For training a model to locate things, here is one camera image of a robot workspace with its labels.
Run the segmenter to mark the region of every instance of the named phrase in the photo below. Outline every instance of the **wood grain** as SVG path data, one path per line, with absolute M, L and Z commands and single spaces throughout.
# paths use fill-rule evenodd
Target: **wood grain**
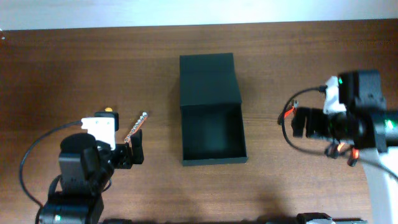
M 0 46 L 0 217 L 32 223 L 37 206 L 22 193 L 19 162 L 55 126 L 105 106 L 120 114 L 118 142 L 145 110 L 145 161 L 117 170 L 101 219 L 158 222 L 255 220 L 326 212 L 371 220 L 361 166 L 311 157 L 285 143 L 276 119 L 285 100 L 330 76 L 377 68 L 389 108 L 398 107 L 398 20 L 219 26 L 5 31 Z M 247 164 L 182 167 L 179 55 L 234 53 L 243 98 Z M 322 107 L 309 93 L 301 105 Z M 60 173 L 60 141 L 44 140 L 25 165 L 28 189 L 46 201 Z M 295 139 L 322 149 L 323 143 Z

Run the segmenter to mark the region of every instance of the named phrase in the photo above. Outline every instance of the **box lid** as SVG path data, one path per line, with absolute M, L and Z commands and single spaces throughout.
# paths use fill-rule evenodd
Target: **box lid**
M 242 103 L 232 53 L 180 56 L 180 106 Z

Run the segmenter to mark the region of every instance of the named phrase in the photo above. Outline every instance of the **brown table surface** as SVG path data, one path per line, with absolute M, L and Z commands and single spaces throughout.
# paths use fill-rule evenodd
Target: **brown table surface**
M 0 217 L 32 223 L 19 163 L 32 141 L 105 106 L 120 114 L 117 142 L 142 111 L 145 161 L 116 170 L 101 219 L 240 221 L 325 212 L 371 220 L 361 166 L 288 147 L 276 119 L 296 91 L 339 72 L 377 68 L 388 108 L 398 107 L 398 20 L 5 31 L 0 46 Z M 234 53 L 243 98 L 246 164 L 182 167 L 179 55 Z M 323 107 L 319 93 L 300 105 Z M 42 202 L 60 173 L 60 141 L 42 141 L 24 179 Z M 294 139 L 323 150 L 323 142 Z

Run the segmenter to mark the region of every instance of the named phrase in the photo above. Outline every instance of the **white wall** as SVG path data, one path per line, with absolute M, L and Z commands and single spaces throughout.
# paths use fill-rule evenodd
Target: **white wall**
M 396 17 L 398 0 L 0 0 L 3 30 Z

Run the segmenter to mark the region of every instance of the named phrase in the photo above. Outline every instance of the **black box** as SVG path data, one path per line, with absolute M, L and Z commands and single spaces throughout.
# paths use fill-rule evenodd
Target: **black box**
M 245 163 L 233 54 L 180 56 L 183 166 Z

